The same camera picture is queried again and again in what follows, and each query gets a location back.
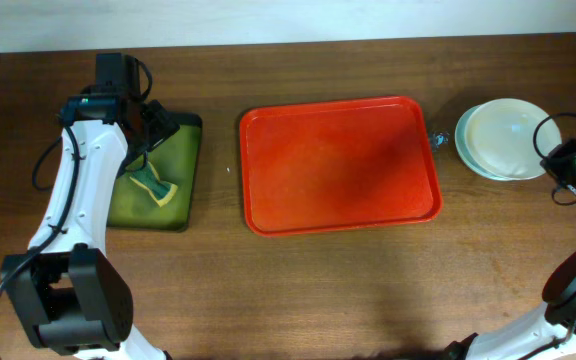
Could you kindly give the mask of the cream white plate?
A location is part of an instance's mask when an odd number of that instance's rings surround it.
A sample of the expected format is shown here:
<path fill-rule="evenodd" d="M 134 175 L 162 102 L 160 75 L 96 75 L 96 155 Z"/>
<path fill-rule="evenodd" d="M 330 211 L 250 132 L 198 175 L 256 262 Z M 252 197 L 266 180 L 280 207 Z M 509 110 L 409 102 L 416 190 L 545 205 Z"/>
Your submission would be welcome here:
<path fill-rule="evenodd" d="M 542 176 L 541 157 L 562 143 L 548 114 L 519 99 L 502 98 L 479 105 L 465 128 L 466 147 L 485 170 L 513 180 Z"/>

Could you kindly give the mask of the yellow green scrub sponge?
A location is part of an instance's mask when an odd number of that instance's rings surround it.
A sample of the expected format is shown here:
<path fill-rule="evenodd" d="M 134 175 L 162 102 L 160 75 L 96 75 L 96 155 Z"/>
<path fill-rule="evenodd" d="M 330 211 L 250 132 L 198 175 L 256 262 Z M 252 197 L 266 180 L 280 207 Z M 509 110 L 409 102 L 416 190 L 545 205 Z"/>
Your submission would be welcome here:
<path fill-rule="evenodd" d="M 176 184 L 160 178 L 150 161 L 147 161 L 140 169 L 132 171 L 129 179 L 145 190 L 159 207 L 164 207 L 170 203 L 178 190 Z"/>

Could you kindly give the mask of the light blue plate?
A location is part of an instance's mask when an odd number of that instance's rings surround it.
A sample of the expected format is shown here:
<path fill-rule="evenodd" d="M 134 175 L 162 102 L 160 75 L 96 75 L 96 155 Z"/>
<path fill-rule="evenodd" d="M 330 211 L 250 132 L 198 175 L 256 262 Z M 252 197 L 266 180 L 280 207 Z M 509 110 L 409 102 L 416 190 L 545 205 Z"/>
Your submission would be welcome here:
<path fill-rule="evenodd" d="M 488 172 L 484 168 L 482 168 L 472 157 L 470 152 L 466 147 L 466 138 L 465 138 L 465 128 L 468 123 L 468 120 L 472 116 L 472 114 L 479 108 L 479 105 L 476 105 L 469 110 L 467 110 L 458 120 L 456 129 L 455 129 L 455 146 L 457 149 L 457 153 L 459 154 L 461 160 L 464 164 L 472 170 L 474 173 L 482 176 L 484 178 L 494 180 L 494 181 L 509 181 L 509 178 L 497 176 L 491 172 Z"/>

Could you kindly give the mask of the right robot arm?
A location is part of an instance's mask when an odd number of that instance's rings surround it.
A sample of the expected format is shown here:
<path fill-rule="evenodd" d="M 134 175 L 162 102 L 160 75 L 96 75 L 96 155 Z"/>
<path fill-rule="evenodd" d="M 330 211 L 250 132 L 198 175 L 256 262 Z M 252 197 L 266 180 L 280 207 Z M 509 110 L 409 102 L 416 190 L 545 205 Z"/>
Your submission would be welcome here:
<path fill-rule="evenodd" d="M 558 359 L 576 354 L 576 251 L 552 273 L 542 299 L 534 310 L 497 331 L 451 343 L 439 357 Z"/>

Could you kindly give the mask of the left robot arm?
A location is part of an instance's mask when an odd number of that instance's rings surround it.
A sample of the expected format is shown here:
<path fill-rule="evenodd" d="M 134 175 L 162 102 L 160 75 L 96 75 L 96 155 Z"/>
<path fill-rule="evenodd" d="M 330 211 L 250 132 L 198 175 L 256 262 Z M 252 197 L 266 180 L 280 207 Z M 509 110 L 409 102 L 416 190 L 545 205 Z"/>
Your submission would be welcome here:
<path fill-rule="evenodd" d="M 133 56 L 99 54 L 94 83 L 57 115 L 61 159 L 48 207 L 27 250 L 1 266 L 0 299 L 37 349 L 77 359 L 170 356 L 134 325 L 131 290 L 105 247 L 116 179 L 176 131 L 140 88 L 149 74 Z"/>

